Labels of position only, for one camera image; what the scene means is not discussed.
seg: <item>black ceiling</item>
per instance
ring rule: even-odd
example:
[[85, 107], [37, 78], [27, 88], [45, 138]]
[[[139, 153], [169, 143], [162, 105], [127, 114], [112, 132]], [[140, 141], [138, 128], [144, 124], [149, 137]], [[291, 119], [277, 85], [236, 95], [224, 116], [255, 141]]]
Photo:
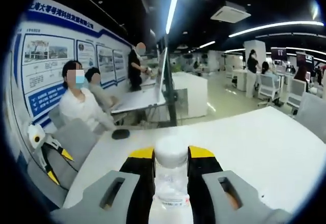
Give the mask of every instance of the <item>black ceiling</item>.
[[[163, 36], [167, 22], [171, 0], [146, 0], [150, 13], [147, 14], [141, 0], [93, 0], [99, 4], [124, 30], [88, 0], [55, 0], [94, 19], [108, 29], [123, 36], [132, 43], [143, 41], [148, 43], [149, 30], [153, 29], [156, 38]], [[226, 23], [210, 20], [210, 17], [229, 1], [246, 8], [251, 16], [238, 23]], [[246, 40], [257, 36], [276, 33], [313, 33], [326, 35], [321, 26], [283, 26], [264, 29], [237, 37], [229, 38], [232, 33], [243, 31], [265, 24], [312, 20], [312, 4], [317, 2], [320, 7], [316, 21], [324, 21], [324, 0], [178, 0], [169, 35], [169, 45], [175, 49], [181, 44], [189, 48], [199, 47], [210, 41], [216, 43], [207, 47], [214, 50], [228, 50], [243, 47]], [[267, 49], [271, 46], [293, 46], [320, 51], [326, 50], [326, 40], [321, 37], [306, 35], [279, 35], [259, 38], [266, 43]]]

